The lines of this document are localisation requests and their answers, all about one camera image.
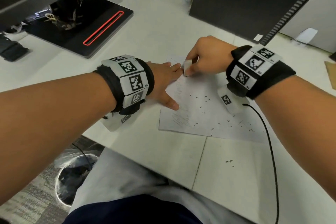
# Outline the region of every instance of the wristband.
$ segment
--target wristband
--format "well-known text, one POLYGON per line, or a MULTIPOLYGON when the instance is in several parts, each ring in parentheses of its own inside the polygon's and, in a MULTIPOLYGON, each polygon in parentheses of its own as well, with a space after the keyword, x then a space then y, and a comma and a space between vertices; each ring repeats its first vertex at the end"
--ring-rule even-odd
POLYGON ((107 82, 117 105, 112 112, 134 114, 154 88, 154 75, 150 67, 133 56, 123 55, 101 62, 95 73, 107 82))
POLYGON ((281 57, 261 44, 245 45, 231 52, 234 60, 226 70, 227 88, 239 97, 255 99, 295 71, 281 57))

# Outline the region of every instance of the vent grille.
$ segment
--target vent grille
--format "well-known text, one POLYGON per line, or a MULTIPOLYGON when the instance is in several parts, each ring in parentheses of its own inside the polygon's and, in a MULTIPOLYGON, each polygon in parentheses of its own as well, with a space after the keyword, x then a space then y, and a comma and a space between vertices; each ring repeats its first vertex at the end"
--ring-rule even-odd
POLYGON ((260 40, 259 43, 266 45, 307 1, 308 0, 297 0, 288 12, 286 12, 279 22, 277 22, 277 24, 271 29, 271 31, 269 31, 269 33, 260 40))

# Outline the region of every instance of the sheet of paper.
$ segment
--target sheet of paper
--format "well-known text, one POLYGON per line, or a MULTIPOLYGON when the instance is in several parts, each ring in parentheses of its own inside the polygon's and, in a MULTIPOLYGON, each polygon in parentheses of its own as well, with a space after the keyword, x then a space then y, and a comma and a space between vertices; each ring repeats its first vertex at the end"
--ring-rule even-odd
MULTIPOLYGON (((183 64, 184 58, 171 55, 167 61, 183 64)), ((217 94, 218 87, 225 85, 225 81, 223 74, 196 77, 182 75, 167 88, 167 93, 180 105, 180 109, 173 111, 162 107, 159 129, 267 143, 264 126, 251 108, 236 115, 226 110, 217 94)), ((276 138, 257 105, 254 102, 251 105, 263 116, 271 137, 276 138)))

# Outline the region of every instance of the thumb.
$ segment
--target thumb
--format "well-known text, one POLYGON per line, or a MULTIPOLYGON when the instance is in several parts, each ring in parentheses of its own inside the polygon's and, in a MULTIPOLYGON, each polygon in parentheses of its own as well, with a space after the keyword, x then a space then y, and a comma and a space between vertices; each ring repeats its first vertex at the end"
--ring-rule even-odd
POLYGON ((195 73, 198 73, 200 71, 199 64, 196 62, 195 64, 192 64, 185 72, 187 76, 191 76, 195 73))
POLYGON ((172 99, 165 91, 160 96, 159 102, 164 106, 173 109, 174 111, 177 111, 180 108, 179 104, 176 103, 176 101, 172 99))

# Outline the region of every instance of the person's right hand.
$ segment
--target person's right hand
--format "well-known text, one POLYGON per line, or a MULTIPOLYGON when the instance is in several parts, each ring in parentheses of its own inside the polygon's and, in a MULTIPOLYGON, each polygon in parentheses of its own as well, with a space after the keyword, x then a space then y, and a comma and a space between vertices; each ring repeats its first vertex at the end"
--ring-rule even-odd
POLYGON ((191 67, 185 72, 186 75, 224 72, 233 61, 231 51, 236 48, 213 36, 201 37, 186 57, 192 60, 191 67))

